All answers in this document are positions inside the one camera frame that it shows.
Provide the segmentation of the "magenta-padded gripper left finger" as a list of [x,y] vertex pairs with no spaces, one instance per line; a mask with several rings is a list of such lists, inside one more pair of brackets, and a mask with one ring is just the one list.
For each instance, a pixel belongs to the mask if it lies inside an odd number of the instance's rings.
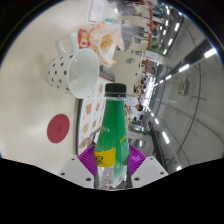
[[93,189],[97,162],[94,155],[95,146],[84,150],[79,156],[74,155],[68,159],[58,176],[78,186]]

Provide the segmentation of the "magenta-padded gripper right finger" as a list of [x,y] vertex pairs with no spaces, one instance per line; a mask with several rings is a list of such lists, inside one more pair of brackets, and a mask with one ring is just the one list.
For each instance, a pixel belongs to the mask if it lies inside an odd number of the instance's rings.
[[140,188],[168,175],[154,156],[146,157],[134,146],[129,146],[127,188]]

